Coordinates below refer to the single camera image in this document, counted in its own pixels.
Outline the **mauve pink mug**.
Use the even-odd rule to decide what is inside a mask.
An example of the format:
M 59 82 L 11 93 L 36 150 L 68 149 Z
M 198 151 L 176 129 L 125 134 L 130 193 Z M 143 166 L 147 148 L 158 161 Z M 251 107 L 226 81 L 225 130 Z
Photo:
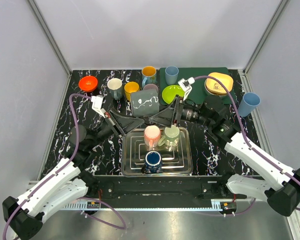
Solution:
M 143 90 L 156 90 L 156 92 L 158 93 L 159 92 L 159 88 L 157 85 L 153 84 L 153 83 L 150 83 L 150 84 L 146 84 L 143 88 Z

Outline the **blue grey mug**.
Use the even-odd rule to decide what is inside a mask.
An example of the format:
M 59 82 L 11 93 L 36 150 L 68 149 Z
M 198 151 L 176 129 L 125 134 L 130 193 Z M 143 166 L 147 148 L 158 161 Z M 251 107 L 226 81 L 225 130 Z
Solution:
M 107 87 L 111 96 L 115 100 L 120 100 L 124 95 L 123 84 L 119 78 L 112 78 L 107 82 Z

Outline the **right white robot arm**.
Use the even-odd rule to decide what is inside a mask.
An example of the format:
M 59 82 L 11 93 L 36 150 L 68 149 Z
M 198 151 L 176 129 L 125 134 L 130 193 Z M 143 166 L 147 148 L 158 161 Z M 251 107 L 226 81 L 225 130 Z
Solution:
M 253 197 L 289 217 L 300 203 L 300 168 L 293 169 L 281 163 L 254 144 L 238 125 L 226 118 L 226 111 L 218 96 L 207 96 L 200 108 L 185 104 L 177 96 L 149 120 L 165 127 L 176 126 L 180 121 L 206 126 L 206 133 L 219 147 L 241 159 L 262 177 L 259 180 L 230 174 L 217 185 L 218 195 L 225 199 L 233 194 Z

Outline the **dark grey mug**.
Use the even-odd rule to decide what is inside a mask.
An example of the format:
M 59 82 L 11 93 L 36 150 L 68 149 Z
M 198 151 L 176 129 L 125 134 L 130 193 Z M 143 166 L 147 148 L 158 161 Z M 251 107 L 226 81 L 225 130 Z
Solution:
M 160 111 L 158 93 L 155 89 L 133 92 L 130 102 L 134 117 L 152 116 Z

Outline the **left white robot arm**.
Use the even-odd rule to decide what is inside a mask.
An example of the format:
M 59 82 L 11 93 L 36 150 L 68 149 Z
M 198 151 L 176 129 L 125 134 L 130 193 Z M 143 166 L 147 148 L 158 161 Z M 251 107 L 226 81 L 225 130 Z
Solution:
M 99 180 L 87 172 L 93 160 L 93 147 L 110 136 L 124 137 L 144 123 L 138 117 L 126 116 L 111 109 L 101 110 L 103 122 L 96 131 L 88 132 L 78 123 L 71 136 L 74 151 L 59 163 L 35 186 L 17 198 L 7 197 L 2 203 L 5 226 L 2 238 L 11 228 L 21 240 L 29 240 L 44 222 L 73 200 L 93 198 L 98 193 Z

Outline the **navy blue mug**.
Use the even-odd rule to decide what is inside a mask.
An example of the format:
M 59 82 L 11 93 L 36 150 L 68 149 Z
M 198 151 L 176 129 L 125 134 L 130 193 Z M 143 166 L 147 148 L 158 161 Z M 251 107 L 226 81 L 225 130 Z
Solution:
M 162 170 L 163 160 L 158 151 L 152 150 L 145 155 L 144 165 L 141 168 L 142 174 L 157 174 Z

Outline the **yellow ribbed mug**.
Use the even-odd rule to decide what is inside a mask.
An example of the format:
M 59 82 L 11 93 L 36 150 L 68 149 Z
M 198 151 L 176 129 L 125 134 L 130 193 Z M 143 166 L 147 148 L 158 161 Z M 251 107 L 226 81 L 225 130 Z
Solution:
M 131 94 L 138 92 L 139 90 L 140 86 L 137 82 L 131 81 L 124 85 L 124 93 L 128 101 L 131 101 Z

